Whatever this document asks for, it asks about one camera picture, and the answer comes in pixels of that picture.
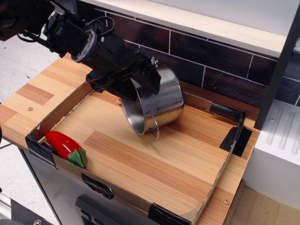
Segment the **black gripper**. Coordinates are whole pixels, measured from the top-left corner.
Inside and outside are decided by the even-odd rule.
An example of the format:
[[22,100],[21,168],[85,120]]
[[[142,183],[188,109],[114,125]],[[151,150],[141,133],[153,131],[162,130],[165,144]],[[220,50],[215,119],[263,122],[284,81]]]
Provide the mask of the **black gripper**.
[[156,58],[148,58],[139,48],[128,48],[124,40],[114,33],[106,37],[94,31],[85,33],[88,35],[87,42],[75,54],[75,62],[92,68],[86,80],[90,81],[94,91],[108,91],[126,100],[136,100],[132,78],[151,93],[159,93],[161,76],[157,71]]

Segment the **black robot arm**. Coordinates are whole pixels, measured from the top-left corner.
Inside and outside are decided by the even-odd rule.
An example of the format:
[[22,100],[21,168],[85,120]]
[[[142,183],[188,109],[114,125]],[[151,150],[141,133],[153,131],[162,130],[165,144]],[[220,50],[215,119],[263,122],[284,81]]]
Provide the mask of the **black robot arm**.
[[86,75],[96,92],[136,100],[135,83],[158,94],[161,77],[154,59],[142,49],[129,48],[115,31],[108,16],[89,22],[55,0],[3,0],[0,3],[0,39],[18,36],[37,42],[60,57],[91,68]]

